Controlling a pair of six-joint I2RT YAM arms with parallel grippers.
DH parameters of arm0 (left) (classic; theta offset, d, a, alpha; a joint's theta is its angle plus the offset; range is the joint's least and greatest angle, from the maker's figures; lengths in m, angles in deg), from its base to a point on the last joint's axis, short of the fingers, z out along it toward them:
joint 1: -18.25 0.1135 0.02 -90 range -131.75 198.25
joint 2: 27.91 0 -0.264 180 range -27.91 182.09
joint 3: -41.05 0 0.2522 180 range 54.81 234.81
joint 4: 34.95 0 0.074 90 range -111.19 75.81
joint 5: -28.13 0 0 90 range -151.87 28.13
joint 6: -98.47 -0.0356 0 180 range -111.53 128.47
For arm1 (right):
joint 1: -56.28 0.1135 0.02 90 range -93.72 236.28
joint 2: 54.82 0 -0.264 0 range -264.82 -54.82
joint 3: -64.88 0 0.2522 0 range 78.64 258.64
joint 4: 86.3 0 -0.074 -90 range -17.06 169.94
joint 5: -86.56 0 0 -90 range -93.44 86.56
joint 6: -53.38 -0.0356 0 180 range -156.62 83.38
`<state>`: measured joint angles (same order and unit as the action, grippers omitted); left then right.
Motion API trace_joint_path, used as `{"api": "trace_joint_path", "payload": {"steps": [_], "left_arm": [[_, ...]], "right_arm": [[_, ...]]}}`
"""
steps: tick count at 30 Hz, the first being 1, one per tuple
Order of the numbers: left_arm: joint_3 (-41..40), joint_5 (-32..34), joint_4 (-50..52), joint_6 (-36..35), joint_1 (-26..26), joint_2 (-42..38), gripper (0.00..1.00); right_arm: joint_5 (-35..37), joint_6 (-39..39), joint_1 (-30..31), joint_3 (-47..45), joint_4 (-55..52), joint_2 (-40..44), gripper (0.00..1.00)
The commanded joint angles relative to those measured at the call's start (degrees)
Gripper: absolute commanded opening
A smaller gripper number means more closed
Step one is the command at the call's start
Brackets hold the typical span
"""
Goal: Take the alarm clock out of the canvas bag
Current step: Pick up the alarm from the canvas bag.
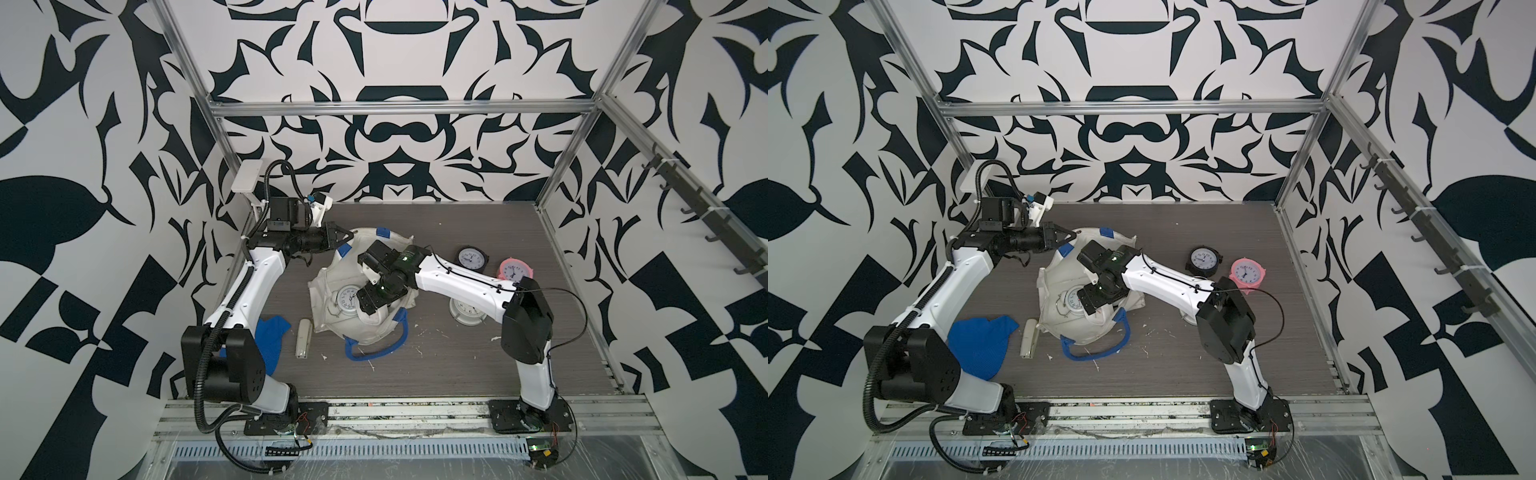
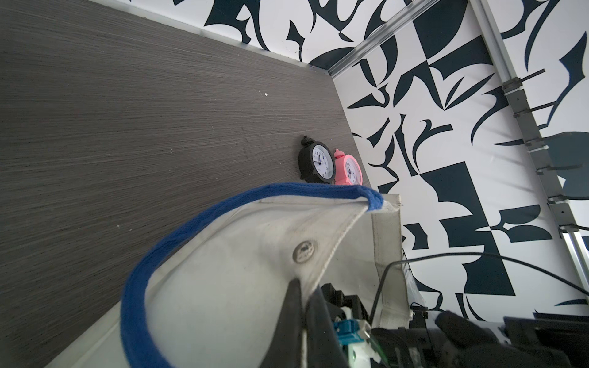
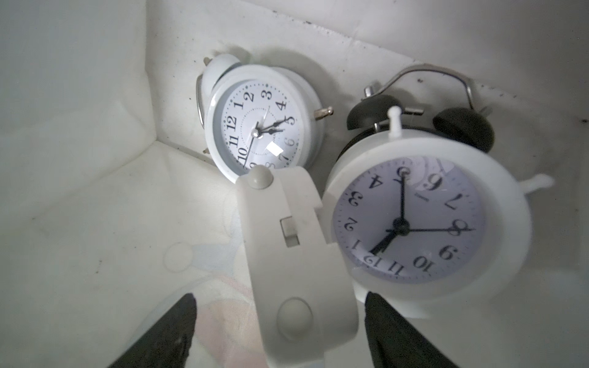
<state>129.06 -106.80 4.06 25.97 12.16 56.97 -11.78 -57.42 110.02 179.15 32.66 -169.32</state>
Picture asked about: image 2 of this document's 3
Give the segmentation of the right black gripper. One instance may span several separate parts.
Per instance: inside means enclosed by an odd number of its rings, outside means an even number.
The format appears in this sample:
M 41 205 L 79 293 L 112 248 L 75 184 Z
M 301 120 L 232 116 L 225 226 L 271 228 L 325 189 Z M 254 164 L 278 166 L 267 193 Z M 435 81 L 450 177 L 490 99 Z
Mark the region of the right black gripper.
M 586 367 L 588 319 L 536 314 L 532 319 L 507 317 L 499 325 L 472 323 L 443 312 L 428 326 L 426 308 L 417 305 L 406 285 L 383 289 L 380 317 L 371 326 L 371 340 L 387 367 Z M 321 288 L 331 319 L 368 322 L 368 303 L 330 284 Z

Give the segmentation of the pink alarm clock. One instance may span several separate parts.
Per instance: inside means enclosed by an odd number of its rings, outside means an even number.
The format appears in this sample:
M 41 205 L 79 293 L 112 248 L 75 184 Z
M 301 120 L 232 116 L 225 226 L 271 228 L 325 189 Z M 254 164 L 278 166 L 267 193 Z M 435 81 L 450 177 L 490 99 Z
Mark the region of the pink alarm clock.
M 363 184 L 363 174 L 359 163 L 349 154 L 340 150 L 334 152 L 335 178 L 334 182 L 338 186 L 361 186 Z

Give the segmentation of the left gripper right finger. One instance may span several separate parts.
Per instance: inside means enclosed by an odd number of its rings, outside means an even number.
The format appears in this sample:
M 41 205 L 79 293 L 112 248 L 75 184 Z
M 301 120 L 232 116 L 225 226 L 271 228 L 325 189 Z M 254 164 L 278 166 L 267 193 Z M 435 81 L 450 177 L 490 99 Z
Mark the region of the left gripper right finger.
M 349 367 L 338 343 L 327 303 L 319 288 L 308 300 L 305 318 L 307 367 Z

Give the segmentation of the white canvas bag blue handles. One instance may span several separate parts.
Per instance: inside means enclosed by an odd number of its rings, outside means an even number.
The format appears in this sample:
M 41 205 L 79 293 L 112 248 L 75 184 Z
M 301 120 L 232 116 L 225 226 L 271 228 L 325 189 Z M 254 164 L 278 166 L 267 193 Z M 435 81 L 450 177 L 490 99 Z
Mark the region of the white canvas bag blue handles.
M 280 183 L 224 200 L 148 251 L 52 366 L 258 367 L 294 279 L 303 305 L 330 284 L 376 303 L 374 327 L 405 328 L 400 212 L 400 196 L 364 186 Z

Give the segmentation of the black round alarm clock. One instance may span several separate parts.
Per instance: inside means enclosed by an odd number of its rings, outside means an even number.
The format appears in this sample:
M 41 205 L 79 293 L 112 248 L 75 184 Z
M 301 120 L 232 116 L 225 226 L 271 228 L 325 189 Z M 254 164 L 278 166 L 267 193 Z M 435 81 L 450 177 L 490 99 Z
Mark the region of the black round alarm clock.
M 309 183 L 332 184 L 336 170 L 328 147 L 309 136 L 302 138 L 301 145 L 298 154 L 300 178 Z

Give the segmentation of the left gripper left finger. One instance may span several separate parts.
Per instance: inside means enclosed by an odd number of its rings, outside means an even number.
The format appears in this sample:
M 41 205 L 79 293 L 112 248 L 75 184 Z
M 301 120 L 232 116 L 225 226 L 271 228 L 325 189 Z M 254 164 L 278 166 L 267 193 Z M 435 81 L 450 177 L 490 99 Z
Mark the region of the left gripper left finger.
M 259 367 L 301 367 L 304 326 L 301 282 L 295 278 L 288 284 L 275 332 Z

